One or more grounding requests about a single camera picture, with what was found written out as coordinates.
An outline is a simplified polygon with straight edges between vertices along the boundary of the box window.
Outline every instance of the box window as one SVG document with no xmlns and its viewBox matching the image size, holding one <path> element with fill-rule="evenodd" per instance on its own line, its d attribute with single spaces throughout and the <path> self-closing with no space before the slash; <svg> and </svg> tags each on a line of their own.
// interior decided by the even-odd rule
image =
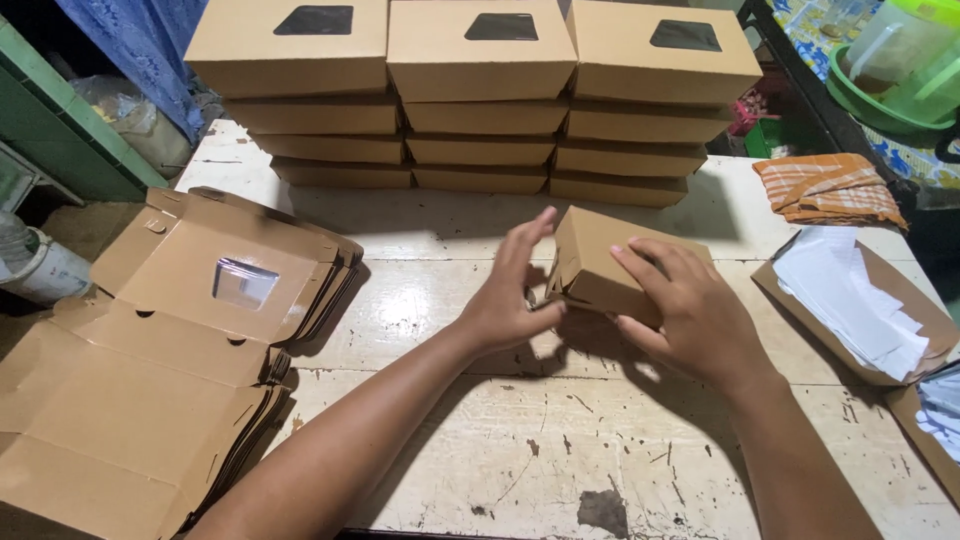
<svg viewBox="0 0 960 540">
<path fill-rule="evenodd" d="M 650 44 L 665 49 L 723 52 L 713 26 L 706 22 L 663 19 L 650 37 Z"/>
<path fill-rule="evenodd" d="M 480 13 L 464 34 L 471 41 L 537 41 L 530 13 Z"/>
<path fill-rule="evenodd" d="M 213 278 L 213 298 L 231 304 L 257 310 L 270 296 L 280 275 L 270 270 L 233 260 L 221 258 Z"/>
<path fill-rule="evenodd" d="M 353 6 L 299 6 L 274 29 L 277 36 L 349 36 Z"/>
</svg>

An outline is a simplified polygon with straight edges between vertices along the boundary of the green plastic basin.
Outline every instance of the green plastic basin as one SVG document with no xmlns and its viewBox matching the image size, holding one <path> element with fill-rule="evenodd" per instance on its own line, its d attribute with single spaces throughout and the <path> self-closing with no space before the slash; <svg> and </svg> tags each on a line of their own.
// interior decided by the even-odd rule
<svg viewBox="0 0 960 540">
<path fill-rule="evenodd" d="M 833 99 L 864 124 L 890 134 L 911 135 L 920 132 L 941 131 L 952 126 L 956 119 L 939 124 L 919 122 L 885 107 L 863 90 L 857 88 L 840 70 L 840 60 L 847 55 L 850 45 L 834 47 L 830 51 L 830 72 L 827 91 Z"/>
</svg>

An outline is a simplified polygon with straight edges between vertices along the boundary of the worn table surface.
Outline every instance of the worn table surface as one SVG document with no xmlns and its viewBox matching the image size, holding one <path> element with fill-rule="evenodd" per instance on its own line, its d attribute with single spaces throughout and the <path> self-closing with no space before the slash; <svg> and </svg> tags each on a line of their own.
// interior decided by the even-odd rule
<svg viewBox="0 0 960 540">
<path fill-rule="evenodd" d="M 268 451 L 452 321 L 510 227 L 547 204 L 561 212 L 569 204 L 291 187 L 242 128 L 218 120 L 212 132 L 177 189 L 230 191 L 345 233 L 366 251 L 369 271 L 355 296 L 320 337 L 291 351 L 292 403 L 264 440 Z M 885 537 L 955 538 L 960 515 L 879 391 L 860 384 L 751 282 L 797 230 L 769 210 L 752 162 L 711 157 L 671 209 L 583 206 L 707 244 Z M 941 305 L 897 232 L 861 229 L 858 237 Z M 535 264 L 549 266 L 553 249 L 544 240 Z M 482 358 L 458 378 L 349 525 L 511 538 L 759 538 L 745 479 L 735 436 L 709 390 L 647 364 L 606 319 L 574 312 L 558 331 Z M 613 511 L 591 513 L 582 501 Z M 626 522 L 616 517 L 621 505 Z"/>
</svg>

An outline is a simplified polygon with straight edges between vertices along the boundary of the table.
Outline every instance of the table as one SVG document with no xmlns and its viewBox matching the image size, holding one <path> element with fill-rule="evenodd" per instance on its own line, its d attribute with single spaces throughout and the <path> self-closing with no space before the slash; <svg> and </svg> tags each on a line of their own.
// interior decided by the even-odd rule
<svg viewBox="0 0 960 540">
<path fill-rule="evenodd" d="M 841 43 L 820 32 L 828 8 L 828 0 L 746 0 L 738 18 L 760 32 L 837 152 L 853 152 L 873 161 L 909 209 L 960 208 L 956 195 L 960 163 L 943 162 L 935 155 L 939 134 L 905 137 L 880 133 L 860 124 L 828 96 L 823 81 L 829 73 L 829 54 Z M 868 14 L 851 35 L 855 37 L 869 20 Z M 960 143 L 953 141 L 946 150 L 956 155 Z"/>
<path fill-rule="evenodd" d="M 547 204 L 561 212 L 569 204 L 540 195 L 298 188 L 278 179 L 269 160 L 243 128 L 217 120 L 177 189 L 210 185 L 346 233 L 364 246 L 369 271 L 321 336 L 291 350 L 286 383 L 294 391 L 282 426 L 262 441 L 266 451 L 452 321 L 510 227 Z M 671 209 L 582 206 L 707 244 L 886 538 L 955 537 L 960 515 L 879 391 L 751 282 L 798 229 L 769 210 L 753 162 L 711 156 Z M 861 229 L 858 238 L 936 299 L 896 231 Z M 535 264 L 549 266 L 553 250 L 544 240 Z M 529 347 L 470 366 L 348 526 L 556 540 L 759 538 L 743 457 L 717 398 L 646 363 L 603 317 L 569 319 Z M 626 523 L 578 517 L 588 492 L 600 494 L 603 508 L 622 505 Z"/>
</svg>

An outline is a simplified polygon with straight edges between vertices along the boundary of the orange striped cloth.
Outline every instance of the orange striped cloth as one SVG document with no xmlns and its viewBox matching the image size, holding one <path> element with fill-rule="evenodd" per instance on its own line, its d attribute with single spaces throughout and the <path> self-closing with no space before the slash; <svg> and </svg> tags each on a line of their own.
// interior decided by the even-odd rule
<svg viewBox="0 0 960 540">
<path fill-rule="evenodd" d="M 886 183 L 866 158 L 830 154 L 754 163 L 770 208 L 790 223 L 877 225 L 906 229 Z"/>
</svg>

